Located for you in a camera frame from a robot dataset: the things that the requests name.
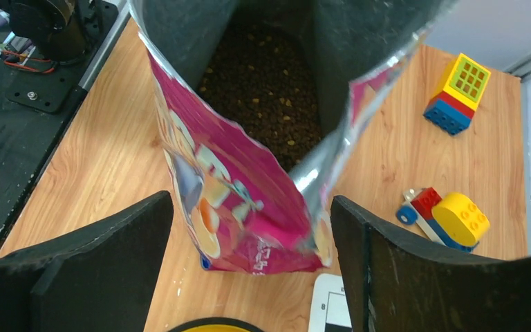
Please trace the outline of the brown pet food kibble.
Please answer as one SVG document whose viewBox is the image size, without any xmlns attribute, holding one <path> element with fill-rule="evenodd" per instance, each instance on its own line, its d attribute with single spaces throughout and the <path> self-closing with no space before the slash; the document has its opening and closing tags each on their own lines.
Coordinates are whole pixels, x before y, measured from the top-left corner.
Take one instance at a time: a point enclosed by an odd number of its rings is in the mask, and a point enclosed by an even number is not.
<svg viewBox="0 0 531 332">
<path fill-rule="evenodd" d="M 279 29 L 230 24 L 196 91 L 286 171 L 322 139 L 313 72 L 299 42 Z"/>
</svg>

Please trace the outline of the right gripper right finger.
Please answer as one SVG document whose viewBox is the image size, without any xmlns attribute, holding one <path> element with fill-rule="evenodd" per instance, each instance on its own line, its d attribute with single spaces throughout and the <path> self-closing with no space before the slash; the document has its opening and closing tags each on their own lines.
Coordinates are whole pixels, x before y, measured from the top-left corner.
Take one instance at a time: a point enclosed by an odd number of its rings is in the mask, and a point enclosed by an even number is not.
<svg viewBox="0 0 531 332">
<path fill-rule="evenodd" d="M 330 222 L 354 331 L 531 331 L 531 256 L 449 248 L 345 196 Z"/>
</svg>

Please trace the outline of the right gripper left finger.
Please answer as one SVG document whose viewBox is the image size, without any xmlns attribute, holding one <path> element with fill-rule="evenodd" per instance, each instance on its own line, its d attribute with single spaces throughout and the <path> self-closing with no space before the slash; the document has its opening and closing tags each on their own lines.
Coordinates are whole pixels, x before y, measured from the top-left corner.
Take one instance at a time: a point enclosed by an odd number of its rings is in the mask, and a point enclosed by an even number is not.
<svg viewBox="0 0 531 332">
<path fill-rule="evenodd" d="M 0 258 L 0 331 L 142 331 L 173 215 L 159 191 Z"/>
</svg>

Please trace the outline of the yellow double pet bowl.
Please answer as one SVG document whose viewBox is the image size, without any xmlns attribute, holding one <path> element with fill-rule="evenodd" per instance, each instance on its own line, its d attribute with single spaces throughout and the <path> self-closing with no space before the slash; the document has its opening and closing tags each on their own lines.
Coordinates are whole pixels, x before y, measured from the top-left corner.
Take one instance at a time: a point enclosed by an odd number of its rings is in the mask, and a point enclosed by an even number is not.
<svg viewBox="0 0 531 332">
<path fill-rule="evenodd" d="M 179 324 L 169 332 L 263 332 L 263 330 L 234 318 L 205 317 Z"/>
</svg>

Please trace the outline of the pink pet food bag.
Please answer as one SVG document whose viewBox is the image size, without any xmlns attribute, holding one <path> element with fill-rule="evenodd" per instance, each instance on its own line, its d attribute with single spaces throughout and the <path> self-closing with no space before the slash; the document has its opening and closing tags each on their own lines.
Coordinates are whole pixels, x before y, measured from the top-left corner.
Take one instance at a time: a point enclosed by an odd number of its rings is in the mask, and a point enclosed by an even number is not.
<svg viewBox="0 0 531 332">
<path fill-rule="evenodd" d="M 156 83 L 165 158 L 208 270 L 267 275 L 331 265 L 328 196 L 363 131 L 453 1 L 130 1 Z M 234 24 L 297 39 L 324 137 L 286 171 L 195 88 Z"/>
</svg>

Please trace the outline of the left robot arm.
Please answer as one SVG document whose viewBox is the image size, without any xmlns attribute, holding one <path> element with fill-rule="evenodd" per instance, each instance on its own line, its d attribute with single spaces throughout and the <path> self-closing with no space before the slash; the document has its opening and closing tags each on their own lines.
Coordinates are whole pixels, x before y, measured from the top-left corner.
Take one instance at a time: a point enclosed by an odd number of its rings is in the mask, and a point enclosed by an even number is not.
<svg viewBox="0 0 531 332">
<path fill-rule="evenodd" d="M 46 59 L 61 63 L 77 61 L 91 51 L 94 40 L 86 25 L 96 20 L 102 31 L 105 7 L 102 1 L 0 0 L 12 32 L 29 39 Z"/>
</svg>

